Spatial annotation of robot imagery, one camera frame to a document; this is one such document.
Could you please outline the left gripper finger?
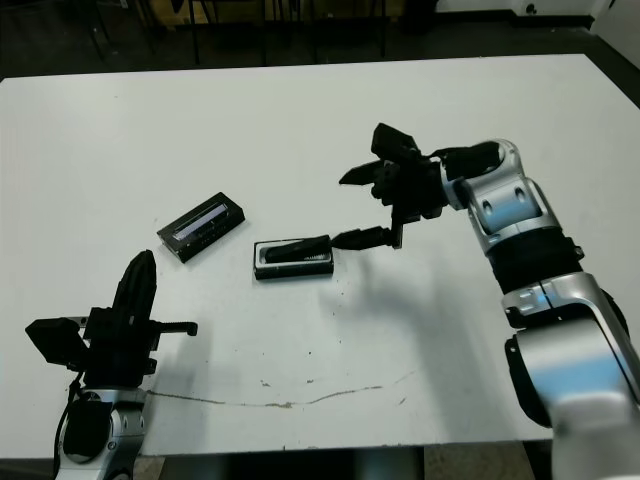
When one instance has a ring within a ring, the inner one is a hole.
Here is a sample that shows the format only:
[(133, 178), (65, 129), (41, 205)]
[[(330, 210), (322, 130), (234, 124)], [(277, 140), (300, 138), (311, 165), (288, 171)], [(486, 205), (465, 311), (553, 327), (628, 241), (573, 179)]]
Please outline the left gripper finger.
[(157, 289), (156, 262), (150, 250), (140, 252), (132, 270), (132, 312), (136, 319), (149, 319)]
[(145, 254), (138, 253), (118, 283), (112, 307), (137, 314), (141, 310), (145, 280)]

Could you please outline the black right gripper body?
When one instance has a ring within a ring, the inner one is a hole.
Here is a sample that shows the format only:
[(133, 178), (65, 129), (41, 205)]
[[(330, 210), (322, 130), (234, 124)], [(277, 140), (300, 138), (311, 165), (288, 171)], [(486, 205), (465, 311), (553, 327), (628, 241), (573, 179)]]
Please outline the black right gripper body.
[(440, 163), (429, 158), (404, 164), (382, 161), (374, 170), (371, 194), (392, 208), (387, 244), (394, 249), (402, 246), (406, 223), (437, 218), (448, 205)]

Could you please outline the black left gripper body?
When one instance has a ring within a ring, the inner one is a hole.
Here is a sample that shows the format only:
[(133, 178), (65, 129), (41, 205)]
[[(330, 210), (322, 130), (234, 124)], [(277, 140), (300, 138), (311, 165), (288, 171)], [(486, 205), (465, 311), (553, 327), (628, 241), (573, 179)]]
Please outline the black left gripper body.
[(157, 361), (150, 354), (160, 336), (185, 333), (195, 336), (195, 322), (159, 322), (134, 316), (124, 309), (91, 309), (83, 338), (89, 342), (84, 370), (88, 388), (137, 388), (146, 375), (155, 372)]

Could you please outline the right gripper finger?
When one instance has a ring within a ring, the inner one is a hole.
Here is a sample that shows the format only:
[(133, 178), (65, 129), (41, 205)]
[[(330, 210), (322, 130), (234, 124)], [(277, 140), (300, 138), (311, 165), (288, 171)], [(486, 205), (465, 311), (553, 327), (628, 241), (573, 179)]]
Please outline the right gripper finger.
[(385, 162), (383, 160), (377, 160), (353, 167), (340, 178), (339, 184), (357, 186), (374, 184), (378, 172), (382, 170), (384, 166)]
[(351, 251), (394, 245), (395, 240), (391, 230), (381, 226), (342, 232), (331, 239), (333, 248)]

